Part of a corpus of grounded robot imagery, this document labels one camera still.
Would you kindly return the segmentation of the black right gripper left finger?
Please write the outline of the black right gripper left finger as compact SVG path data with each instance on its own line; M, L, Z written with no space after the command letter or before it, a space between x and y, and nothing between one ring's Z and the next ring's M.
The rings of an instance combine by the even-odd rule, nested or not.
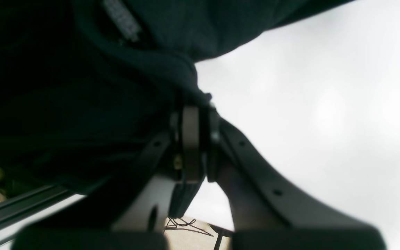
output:
M20 231L14 250L166 250L163 229L177 184L200 180L200 109L174 112L168 128L103 186Z

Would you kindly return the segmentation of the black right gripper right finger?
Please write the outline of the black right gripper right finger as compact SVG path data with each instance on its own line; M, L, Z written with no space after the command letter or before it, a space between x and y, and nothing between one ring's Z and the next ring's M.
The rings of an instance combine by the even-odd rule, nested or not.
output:
M295 186L213 107L205 108L205 172L224 190L233 250L385 250L374 226Z

